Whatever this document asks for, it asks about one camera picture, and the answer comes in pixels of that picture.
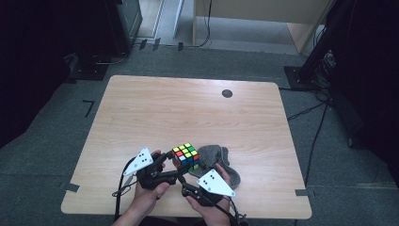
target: rubik's cube top face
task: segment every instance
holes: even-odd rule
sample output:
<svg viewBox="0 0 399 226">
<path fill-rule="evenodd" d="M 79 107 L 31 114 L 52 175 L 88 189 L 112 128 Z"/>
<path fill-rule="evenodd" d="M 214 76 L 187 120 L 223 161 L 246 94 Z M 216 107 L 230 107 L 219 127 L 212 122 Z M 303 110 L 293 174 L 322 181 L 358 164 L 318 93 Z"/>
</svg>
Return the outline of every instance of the rubik's cube top face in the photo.
<svg viewBox="0 0 399 226">
<path fill-rule="evenodd" d="M 174 148 L 173 156 L 174 159 L 172 161 L 176 169 L 179 166 L 183 166 L 187 163 L 190 164 L 189 170 L 186 171 L 185 173 L 195 170 L 196 168 L 199 167 L 199 161 L 200 161 L 199 154 L 197 153 L 197 150 L 193 146 L 191 146 L 190 143 L 185 143 L 184 145 Z"/>
</svg>

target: gray carpet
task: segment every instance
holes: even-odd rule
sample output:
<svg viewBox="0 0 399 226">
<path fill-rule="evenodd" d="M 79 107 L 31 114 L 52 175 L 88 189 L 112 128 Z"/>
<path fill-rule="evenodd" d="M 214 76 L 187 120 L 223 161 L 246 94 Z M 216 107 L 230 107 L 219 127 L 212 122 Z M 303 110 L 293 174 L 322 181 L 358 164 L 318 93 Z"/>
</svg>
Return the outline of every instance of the gray carpet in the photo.
<svg viewBox="0 0 399 226">
<path fill-rule="evenodd" d="M 275 82 L 288 88 L 283 66 L 303 56 L 151 46 L 111 65 L 104 81 L 63 84 L 22 136 L 0 150 L 0 225 L 109 225 L 112 216 L 65 215 L 60 210 L 79 155 L 113 74 Z M 319 104 L 312 92 L 282 90 L 287 116 Z M 95 101 L 88 114 L 89 103 Z M 289 121 L 302 174 L 323 107 Z M 333 106 L 317 139 L 309 174 L 310 219 L 249 219 L 250 225 L 397 225 L 399 191 L 386 165 L 367 150 L 347 147 Z"/>
</svg>

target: person's right hand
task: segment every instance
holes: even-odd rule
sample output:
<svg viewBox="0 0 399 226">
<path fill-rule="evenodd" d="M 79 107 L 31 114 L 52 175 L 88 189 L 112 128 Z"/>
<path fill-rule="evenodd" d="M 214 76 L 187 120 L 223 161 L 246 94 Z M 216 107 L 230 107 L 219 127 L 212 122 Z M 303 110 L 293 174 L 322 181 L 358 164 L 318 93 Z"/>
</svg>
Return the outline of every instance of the person's right hand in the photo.
<svg viewBox="0 0 399 226">
<path fill-rule="evenodd" d="M 226 181 L 228 185 L 231 184 L 230 175 L 218 164 L 215 164 L 217 171 L 221 174 L 222 178 Z M 190 203 L 191 207 L 199 212 L 208 226 L 230 226 L 229 217 L 218 210 L 216 207 L 205 207 L 201 206 L 195 199 L 190 196 L 185 197 Z M 230 202 L 227 199 L 222 199 L 217 203 L 226 212 L 230 213 Z"/>
</svg>

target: hand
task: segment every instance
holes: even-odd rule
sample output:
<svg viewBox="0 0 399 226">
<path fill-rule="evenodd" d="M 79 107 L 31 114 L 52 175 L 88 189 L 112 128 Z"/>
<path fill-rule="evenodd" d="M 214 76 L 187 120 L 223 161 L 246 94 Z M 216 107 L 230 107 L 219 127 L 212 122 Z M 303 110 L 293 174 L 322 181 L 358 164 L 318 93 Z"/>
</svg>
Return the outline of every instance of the hand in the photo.
<svg viewBox="0 0 399 226">
<path fill-rule="evenodd" d="M 113 225 L 138 225 L 144 217 L 146 217 L 155 207 L 156 200 L 160 199 L 169 188 L 168 183 L 162 183 L 154 190 L 148 190 L 141 187 L 140 183 L 136 183 L 135 197 L 129 208 Z"/>
<path fill-rule="evenodd" d="M 215 166 L 225 182 L 230 185 L 230 175 L 218 163 L 216 163 Z M 187 196 L 185 198 L 187 199 L 188 203 L 190 203 L 191 207 L 202 215 L 208 226 L 230 225 L 229 217 L 225 213 L 218 210 L 216 207 L 204 207 L 190 196 Z M 226 210 L 226 212 L 230 213 L 230 204 L 227 199 L 222 199 L 220 202 L 217 203 L 217 205 Z"/>
</svg>

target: person's left hand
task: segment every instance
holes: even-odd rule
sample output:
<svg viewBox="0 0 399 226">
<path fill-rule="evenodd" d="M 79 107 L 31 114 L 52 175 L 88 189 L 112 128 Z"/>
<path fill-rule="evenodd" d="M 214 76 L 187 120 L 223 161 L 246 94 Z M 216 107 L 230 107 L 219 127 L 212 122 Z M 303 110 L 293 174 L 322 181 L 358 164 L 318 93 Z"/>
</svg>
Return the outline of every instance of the person's left hand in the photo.
<svg viewBox="0 0 399 226">
<path fill-rule="evenodd" d="M 123 214 L 114 225 L 138 225 L 144 217 L 146 217 L 155 207 L 156 200 L 160 199 L 165 192 L 167 192 L 170 185 L 168 183 L 162 183 L 157 186 L 154 190 L 148 190 L 141 187 L 140 183 L 136 183 L 135 197 L 126 213 Z"/>
</svg>

